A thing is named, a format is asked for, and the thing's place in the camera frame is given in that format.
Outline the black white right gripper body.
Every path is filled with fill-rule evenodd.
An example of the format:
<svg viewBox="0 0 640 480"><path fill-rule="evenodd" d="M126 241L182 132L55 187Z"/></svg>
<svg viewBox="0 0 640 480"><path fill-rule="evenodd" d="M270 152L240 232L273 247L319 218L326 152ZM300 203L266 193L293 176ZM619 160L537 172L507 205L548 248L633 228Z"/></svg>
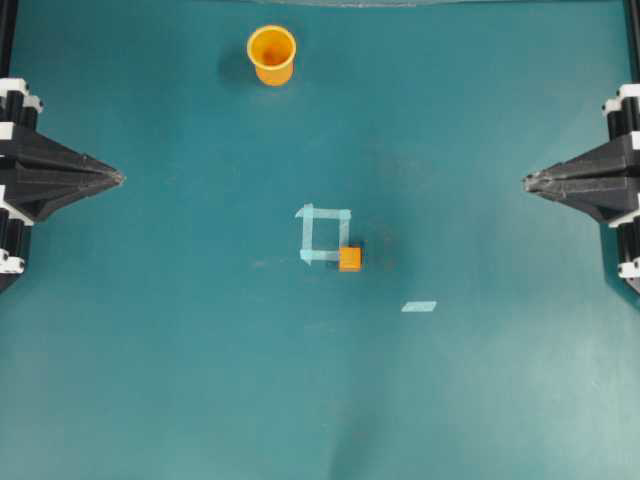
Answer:
<svg viewBox="0 0 640 480"><path fill-rule="evenodd" d="M619 176L627 181L625 193L630 205L625 206L609 224L616 231L618 277L636 293L639 292L639 85L624 84L614 99L605 102L610 140L620 140L627 150L623 159L627 166Z"/></svg>

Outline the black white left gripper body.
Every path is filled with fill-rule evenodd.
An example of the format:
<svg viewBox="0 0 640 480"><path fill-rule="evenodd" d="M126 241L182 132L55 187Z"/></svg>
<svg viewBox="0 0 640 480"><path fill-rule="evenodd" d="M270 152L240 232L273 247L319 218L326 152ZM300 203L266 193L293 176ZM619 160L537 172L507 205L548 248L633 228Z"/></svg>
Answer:
<svg viewBox="0 0 640 480"><path fill-rule="evenodd" d="M42 101L32 95L22 78L1 79L1 140L9 141L18 126L35 131ZM16 158L1 154L1 292L12 286L25 272L31 248L33 218L9 200L16 189Z"/></svg>

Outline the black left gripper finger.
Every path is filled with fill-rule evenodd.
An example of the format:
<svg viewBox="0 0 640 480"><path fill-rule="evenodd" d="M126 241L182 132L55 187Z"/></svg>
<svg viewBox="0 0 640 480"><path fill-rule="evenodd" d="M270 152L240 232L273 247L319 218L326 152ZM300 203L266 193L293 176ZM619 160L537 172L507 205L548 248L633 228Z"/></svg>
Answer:
<svg viewBox="0 0 640 480"><path fill-rule="evenodd" d="M124 181L122 173L113 167L18 124L10 125L10 155L31 166L99 174L115 182Z"/></svg>
<svg viewBox="0 0 640 480"><path fill-rule="evenodd" d="M120 172L17 172L13 178L13 207L35 223L82 199L120 186Z"/></svg>

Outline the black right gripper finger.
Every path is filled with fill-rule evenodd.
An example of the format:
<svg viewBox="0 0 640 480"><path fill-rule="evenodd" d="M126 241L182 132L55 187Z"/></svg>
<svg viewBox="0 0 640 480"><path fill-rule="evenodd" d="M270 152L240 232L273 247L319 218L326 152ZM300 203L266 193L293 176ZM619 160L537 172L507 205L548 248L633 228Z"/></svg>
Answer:
<svg viewBox="0 0 640 480"><path fill-rule="evenodd" d="M531 173L524 184L639 176L639 132L632 131L566 162Z"/></svg>
<svg viewBox="0 0 640 480"><path fill-rule="evenodd" d="M611 224L639 209L638 180L525 180L524 190Z"/></svg>

